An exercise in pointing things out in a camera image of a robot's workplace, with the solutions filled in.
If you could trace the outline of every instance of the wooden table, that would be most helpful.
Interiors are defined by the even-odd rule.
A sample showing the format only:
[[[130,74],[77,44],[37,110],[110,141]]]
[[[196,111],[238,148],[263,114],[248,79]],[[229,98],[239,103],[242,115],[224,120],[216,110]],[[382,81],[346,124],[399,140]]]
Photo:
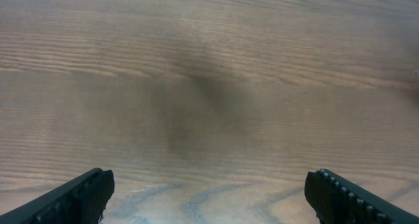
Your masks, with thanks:
[[[0,0],[0,214],[112,169],[104,223],[419,215],[419,0]]]

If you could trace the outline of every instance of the wooden surface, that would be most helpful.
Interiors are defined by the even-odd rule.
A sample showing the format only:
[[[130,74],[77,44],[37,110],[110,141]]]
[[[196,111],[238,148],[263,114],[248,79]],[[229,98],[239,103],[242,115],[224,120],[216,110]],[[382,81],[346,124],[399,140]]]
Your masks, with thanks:
[[[112,169],[109,223],[419,215],[419,0],[0,0],[0,214]]]

